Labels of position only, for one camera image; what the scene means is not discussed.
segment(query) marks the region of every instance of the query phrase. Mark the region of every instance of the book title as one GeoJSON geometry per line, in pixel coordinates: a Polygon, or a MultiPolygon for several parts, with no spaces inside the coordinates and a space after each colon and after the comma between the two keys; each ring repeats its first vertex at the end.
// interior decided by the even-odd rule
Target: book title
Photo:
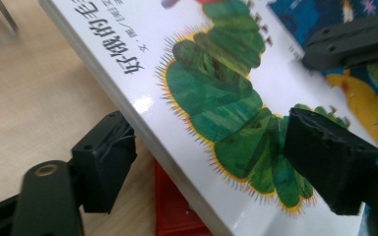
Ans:
{"type": "MultiPolygon", "coordinates": [[[[135,56],[129,56],[128,45],[122,40],[119,33],[117,33],[111,26],[109,20],[103,17],[103,13],[99,11],[94,1],[85,0],[71,0],[75,3],[74,10],[84,17],[88,21],[89,30],[94,33],[95,37],[100,38],[100,43],[106,50],[106,53],[110,57],[115,59],[115,62],[122,69],[124,74],[133,74],[144,69],[140,65],[140,61],[135,56]]],[[[120,0],[100,0],[106,7],[106,10],[114,17],[115,21],[124,28],[124,32],[127,33],[129,37],[135,37],[137,34],[134,30],[125,25],[123,22],[125,18],[119,13],[116,5],[123,4],[120,0]]],[[[145,52],[149,50],[146,45],[139,46],[140,50],[145,52]]]]}

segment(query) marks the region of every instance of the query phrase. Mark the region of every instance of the wood grain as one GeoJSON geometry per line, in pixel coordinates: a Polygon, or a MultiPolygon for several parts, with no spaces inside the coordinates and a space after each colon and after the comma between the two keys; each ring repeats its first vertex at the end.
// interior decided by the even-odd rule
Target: wood grain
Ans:
{"type": "MultiPolygon", "coordinates": [[[[4,2],[18,37],[0,47],[0,201],[18,194],[24,173],[70,149],[117,108],[36,0],[4,2]]],[[[155,235],[154,159],[138,158],[110,215],[84,214],[87,235],[155,235]]]]}

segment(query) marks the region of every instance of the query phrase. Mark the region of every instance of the caterpillar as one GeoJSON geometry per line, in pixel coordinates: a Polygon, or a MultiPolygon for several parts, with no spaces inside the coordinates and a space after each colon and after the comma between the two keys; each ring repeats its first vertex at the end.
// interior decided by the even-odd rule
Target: caterpillar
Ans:
{"type": "MultiPolygon", "coordinates": [[[[256,200],[276,200],[285,212],[301,213],[315,203],[315,192],[284,156],[288,117],[272,113],[247,79],[271,41],[260,34],[249,3],[198,2],[213,26],[166,39],[168,49],[157,67],[164,98],[188,133],[206,145],[225,181],[256,200]]],[[[347,126],[322,107],[315,111],[347,126]]]]}

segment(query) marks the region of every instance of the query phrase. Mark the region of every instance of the table surface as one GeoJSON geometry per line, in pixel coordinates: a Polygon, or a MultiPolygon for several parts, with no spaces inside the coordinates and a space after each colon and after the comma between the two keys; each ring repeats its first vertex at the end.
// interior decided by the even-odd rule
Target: table surface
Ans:
{"type": "MultiPolygon", "coordinates": [[[[0,47],[0,201],[19,193],[23,175],[71,148],[117,110],[37,0],[4,1],[19,27],[0,47]]],[[[138,157],[110,215],[83,214],[87,235],[155,235],[154,159],[138,157]]]]}

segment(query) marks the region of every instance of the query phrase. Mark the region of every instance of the green caterpillar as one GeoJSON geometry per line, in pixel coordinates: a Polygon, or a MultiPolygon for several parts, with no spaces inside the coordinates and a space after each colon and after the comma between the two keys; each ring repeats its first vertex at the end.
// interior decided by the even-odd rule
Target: green caterpillar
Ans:
{"type": "MultiPolygon", "coordinates": [[[[313,202],[314,190],[284,157],[288,117],[273,114],[246,79],[260,66],[266,40],[239,0],[205,3],[203,12],[211,29],[167,40],[172,54],[157,68],[164,96],[188,131],[208,145],[224,179],[298,213],[313,202]]],[[[346,125],[322,107],[316,111],[346,125]]]]}

